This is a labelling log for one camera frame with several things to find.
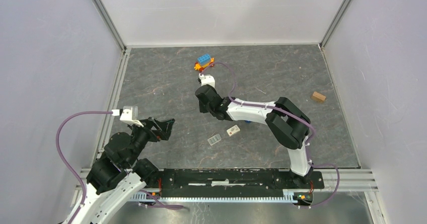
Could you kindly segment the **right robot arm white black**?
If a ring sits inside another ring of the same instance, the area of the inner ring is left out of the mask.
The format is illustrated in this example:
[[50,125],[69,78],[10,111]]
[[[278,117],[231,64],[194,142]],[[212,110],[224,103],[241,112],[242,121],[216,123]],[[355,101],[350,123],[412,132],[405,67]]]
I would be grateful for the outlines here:
[[291,161],[291,182],[303,188],[311,182],[313,168],[309,163],[306,144],[310,119],[288,98],[259,103],[243,101],[234,97],[221,97],[210,85],[195,91],[201,113],[210,113],[218,120],[250,121],[268,126],[276,140],[288,150]]

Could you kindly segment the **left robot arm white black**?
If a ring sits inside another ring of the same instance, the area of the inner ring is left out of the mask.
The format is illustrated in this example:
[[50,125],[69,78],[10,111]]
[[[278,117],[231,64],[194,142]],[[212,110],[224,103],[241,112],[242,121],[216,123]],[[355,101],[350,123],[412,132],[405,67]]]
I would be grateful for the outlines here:
[[127,121],[131,134],[113,134],[86,178],[75,174],[82,195],[65,223],[106,223],[134,194],[158,184],[159,169],[139,155],[147,143],[168,140],[174,123],[151,117]]

